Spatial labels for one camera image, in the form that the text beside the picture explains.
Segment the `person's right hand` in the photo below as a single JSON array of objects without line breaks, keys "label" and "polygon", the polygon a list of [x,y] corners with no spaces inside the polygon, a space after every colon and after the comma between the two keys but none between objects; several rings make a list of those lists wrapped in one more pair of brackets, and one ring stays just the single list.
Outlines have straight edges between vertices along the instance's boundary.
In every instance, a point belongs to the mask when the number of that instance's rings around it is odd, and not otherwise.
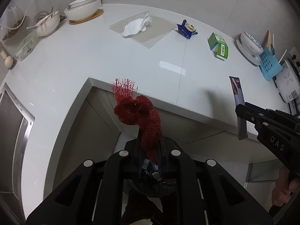
[{"label": "person's right hand", "polygon": [[273,205],[281,207],[290,201],[291,193],[299,193],[299,180],[288,180],[289,170],[282,166],[279,170],[279,177],[272,191],[271,202]]}]

